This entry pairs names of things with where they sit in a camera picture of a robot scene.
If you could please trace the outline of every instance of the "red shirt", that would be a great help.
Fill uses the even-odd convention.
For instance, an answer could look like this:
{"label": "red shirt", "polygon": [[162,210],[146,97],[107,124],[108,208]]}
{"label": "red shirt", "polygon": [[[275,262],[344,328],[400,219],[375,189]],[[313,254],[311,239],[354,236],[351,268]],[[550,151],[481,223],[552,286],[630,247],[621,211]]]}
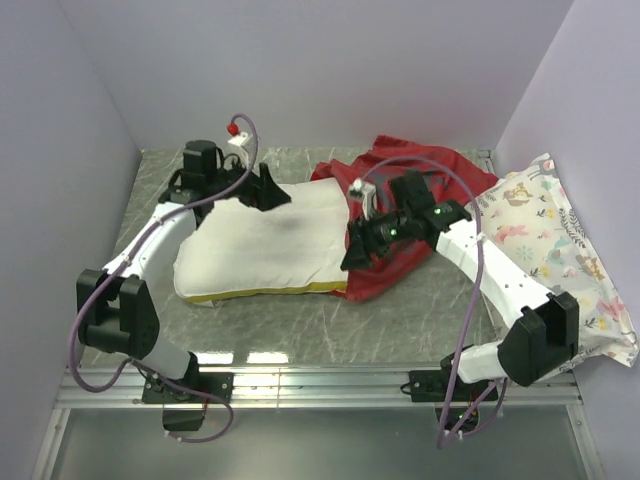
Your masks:
{"label": "red shirt", "polygon": [[[371,150],[360,155],[351,165],[345,165],[337,160],[319,163],[311,180],[334,177],[346,196],[349,185],[356,178],[361,178],[371,167],[382,160],[400,155],[420,155],[449,167],[465,181],[475,196],[493,187],[498,181],[498,177],[482,171],[450,148],[428,147],[384,135],[378,136]],[[393,209],[389,180],[402,175],[407,169],[432,172],[432,175],[427,177],[427,181],[436,202],[453,199],[461,205],[466,205],[470,201],[464,190],[449,175],[437,171],[425,162],[408,161],[380,167],[367,178],[368,182],[376,185],[378,210],[387,212]],[[349,220],[353,221],[362,213],[362,206],[359,202],[349,198],[347,198],[347,203],[349,204]],[[400,281],[425,260],[431,252],[431,247],[426,242],[410,242],[397,252],[392,253],[391,260],[376,260],[374,266],[369,270],[350,271],[346,292],[333,293],[345,296],[347,300],[353,302],[368,300]]]}

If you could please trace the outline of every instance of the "metal frame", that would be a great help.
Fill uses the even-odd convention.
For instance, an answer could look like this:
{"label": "metal frame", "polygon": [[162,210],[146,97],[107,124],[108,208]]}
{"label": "metal frame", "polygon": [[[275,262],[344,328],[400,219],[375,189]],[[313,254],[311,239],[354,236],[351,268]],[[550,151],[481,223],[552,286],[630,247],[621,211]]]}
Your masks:
{"label": "metal frame", "polygon": [[[204,366],[202,372],[233,372],[231,405],[244,408],[424,408],[439,403],[411,403],[400,392],[408,381],[410,370],[440,370],[438,364],[407,365],[333,365],[326,367],[296,366]],[[90,384],[106,383],[113,370],[83,369]],[[100,395],[78,387],[70,375],[65,375],[58,393],[56,408],[162,408],[144,405],[141,393],[144,379],[135,369],[125,369],[114,387]],[[580,392],[571,373],[558,375],[547,382],[528,388],[517,385],[507,390],[507,405],[579,405]],[[171,407],[202,408],[197,404]]]}
{"label": "metal frame", "polygon": [[49,425],[31,476],[33,480],[51,478],[70,413],[71,411],[67,408],[54,408],[51,413]]}
{"label": "metal frame", "polygon": [[582,464],[587,472],[587,478],[589,480],[606,480],[607,475],[604,472],[600,454],[591,435],[584,406],[567,405],[567,413],[569,414],[569,422],[582,458]]}
{"label": "metal frame", "polygon": [[485,172],[496,174],[496,171],[493,168],[493,151],[492,150],[478,150],[478,159],[483,163],[482,165],[478,165]]}

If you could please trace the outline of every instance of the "white wall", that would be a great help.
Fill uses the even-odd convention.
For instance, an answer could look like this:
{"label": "white wall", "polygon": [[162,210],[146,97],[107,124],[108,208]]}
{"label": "white wall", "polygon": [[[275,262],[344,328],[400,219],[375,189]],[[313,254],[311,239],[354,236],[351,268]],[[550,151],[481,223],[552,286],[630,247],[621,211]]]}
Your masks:
{"label": "white wall", "polygon": [[[576,0],[497,147],[500,173],[549,151],[640,329],[640,2]],[[611,480],[640,478],[640,370],[576,372]]]}
{"label": "white wall", "polygon": [[572,0],[60,0],[138,145],[494,147]]}
{"label": "white wall", "polygon": [[139,153],[55,0],[1,2],[0,72],[0,477],[24,480]]}

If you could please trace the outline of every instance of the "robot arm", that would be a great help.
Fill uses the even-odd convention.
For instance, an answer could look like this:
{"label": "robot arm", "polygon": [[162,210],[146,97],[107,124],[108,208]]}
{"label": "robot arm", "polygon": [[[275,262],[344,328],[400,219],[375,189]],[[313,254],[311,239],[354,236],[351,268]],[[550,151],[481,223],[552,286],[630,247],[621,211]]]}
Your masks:
{"label": "robot arm", "polygon": [[[183,167],[172,175],[145,227],[102,270],[85,270],[78,278],[76,290],[80,310],[107,277],[117,273],[84,317],[78,330],[83,345],[107,353],[122,353],[164,378],[192,389],[202,388],[196,356],[160,335],[149,285],[158,280],[176,257],[180,244],[213,208],[212,203],[194,209],[185,208],[185,205],[197,205],[200,200],[234,184],[246,171],[248,154],[245,146],[250,141],[251,136],[247,133],[238,133],[229,140],[230,149],[238,159],[226,166],[227,159],[215,143],[204,140],[187,143]],[[265,164],[259,165],[259,173],[249,174],[228,196],[236,196],[248,207],[261,211],[291,201],[275,184]],[[140,241],[143,241],[142,245],[135,255],[131,255]],[[119,270],[123,262],[126,268]]]}
{"label": "robot arm", "polygon": [[[457,372],[461,382],[508,377],[526,387],[576,355],[575,298],[566,292],[555,295],[529,277],[482,233],[478,235],[475,220],[459,204],[436,204],[421,173],[409,172],[393,179],[390,186],[398,209],[349,224],[350,245],[341,268],[369,268],[372,257],[382,258],[395,242],[412,239],[426,241],[474,280],[479,267],[477,242],[482,242],[480,290],[502,315],[509,332],[501,341],[462,352]],[[444,370],[451,368],[452,358],[443,359]]]}

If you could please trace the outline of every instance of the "marble surface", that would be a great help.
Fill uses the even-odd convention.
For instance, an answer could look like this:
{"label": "marble surface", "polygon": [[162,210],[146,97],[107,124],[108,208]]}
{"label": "marble surface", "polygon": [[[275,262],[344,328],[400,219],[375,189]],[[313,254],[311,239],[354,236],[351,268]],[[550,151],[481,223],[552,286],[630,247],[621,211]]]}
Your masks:
{"label": "marble surface", "polygon": [[[268,148],[259,152],[278,183],[309,179],[315,165],[332,158],[350,163],[366,148]],[[120,252],[149,218],[181,151],[148,150],[131,193],[118,238]],[[481,154],[462,152],[478,163]],[[447,260],[432,255],[381,296],[361,304],[330,295],[263,295],[191,305],[173,289],[167,268],[151,294],[169,340],[197,352],[204,363],[400,363],[438,362],[453,352],[468,307],[471,282]],[[467,343],[495,338],[483,303],[476,307]],[[87,349],[84,366],[121,360]]]}

